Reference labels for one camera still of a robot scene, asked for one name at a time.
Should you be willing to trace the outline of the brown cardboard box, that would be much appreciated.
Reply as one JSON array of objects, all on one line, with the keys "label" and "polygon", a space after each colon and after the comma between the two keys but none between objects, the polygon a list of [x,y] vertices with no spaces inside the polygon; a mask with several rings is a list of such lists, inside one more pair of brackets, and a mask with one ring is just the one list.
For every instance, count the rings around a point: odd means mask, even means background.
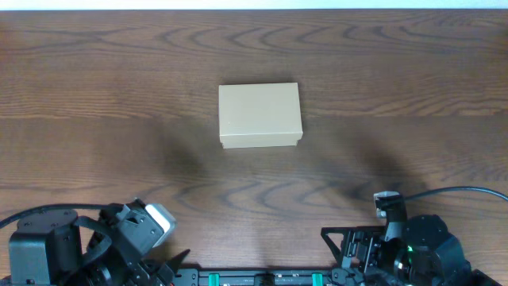
[{"label": "brown cardboard box", "polygon": [[296,146],[303,135],[298,84],[221,85],[218,119],[225,149]]}]

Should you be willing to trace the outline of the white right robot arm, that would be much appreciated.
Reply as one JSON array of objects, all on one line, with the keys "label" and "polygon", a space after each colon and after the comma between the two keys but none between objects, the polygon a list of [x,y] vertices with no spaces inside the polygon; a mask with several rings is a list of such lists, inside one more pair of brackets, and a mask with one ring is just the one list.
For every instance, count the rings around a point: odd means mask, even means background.
[{"label": "white right robot arm", "polygon": [[500,286],[471,267],[435,214],[385,226],[323,227],[321,237],[338,265],[335,285]]}]

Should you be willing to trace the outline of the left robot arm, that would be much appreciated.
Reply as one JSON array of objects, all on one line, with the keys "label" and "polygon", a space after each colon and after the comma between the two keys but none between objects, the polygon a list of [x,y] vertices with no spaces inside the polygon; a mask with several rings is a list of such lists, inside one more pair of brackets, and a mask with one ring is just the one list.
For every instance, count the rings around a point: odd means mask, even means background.
[{"label": "left robot arm", "polygon": [[158,204],[62,203],[34,207],[2,220],[16,223],[9,240],[10,274],[3,285],[172,285],[184,250],[165,262],[149,253],[176,227]]}]

